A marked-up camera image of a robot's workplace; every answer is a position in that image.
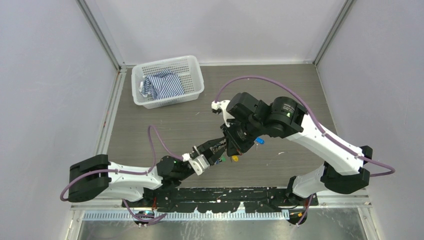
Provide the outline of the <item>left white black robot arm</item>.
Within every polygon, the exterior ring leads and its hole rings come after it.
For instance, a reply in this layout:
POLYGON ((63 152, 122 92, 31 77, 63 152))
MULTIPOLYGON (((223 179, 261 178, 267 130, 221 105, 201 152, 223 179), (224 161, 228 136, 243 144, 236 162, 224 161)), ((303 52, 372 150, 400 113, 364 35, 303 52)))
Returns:
POLYGON ((226 148, 225 137, 208 140, 181 159, 166 155, 151 167, 122 165, 98 154, 69 168, 69 184, 60 198, 71 203, 115 198, 148 207, 154 199, 151 191, 173 189, 188 177, 201 175, 220 160, 226 148))

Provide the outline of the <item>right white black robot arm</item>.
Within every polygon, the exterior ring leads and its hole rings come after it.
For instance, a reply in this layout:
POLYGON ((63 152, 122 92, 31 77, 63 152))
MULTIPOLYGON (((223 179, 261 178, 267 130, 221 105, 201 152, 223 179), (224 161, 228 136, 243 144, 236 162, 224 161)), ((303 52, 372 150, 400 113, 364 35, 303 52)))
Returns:
POLYGON ((243 155, 257 138, 269 136, 297 143, 323 159, 316 170, 290 179, 285 198, 291 205, 320 191, 347 195, 369 185, 371 174, 362 157, 372 156, 372 148, 350 146, 315 124, 306 108, 290 97, 280 96, 267 104, 242 92, 231 100, 212 102, 211 109, 223 116, 221 130, 230 157, 243 155))

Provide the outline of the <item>blue key tag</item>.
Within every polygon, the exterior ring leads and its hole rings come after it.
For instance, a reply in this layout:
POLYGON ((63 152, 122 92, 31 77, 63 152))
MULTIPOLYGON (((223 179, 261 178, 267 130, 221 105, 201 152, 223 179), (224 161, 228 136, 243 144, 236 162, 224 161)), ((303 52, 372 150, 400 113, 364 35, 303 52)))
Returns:
POLYGON ((262 138, 260 138, 260 137, 257 137, 257 138, 255 139, 255 142, 256 142, 258 145, 264 145, 264 144, 265 144, 265 141, 264 141, 262 138))

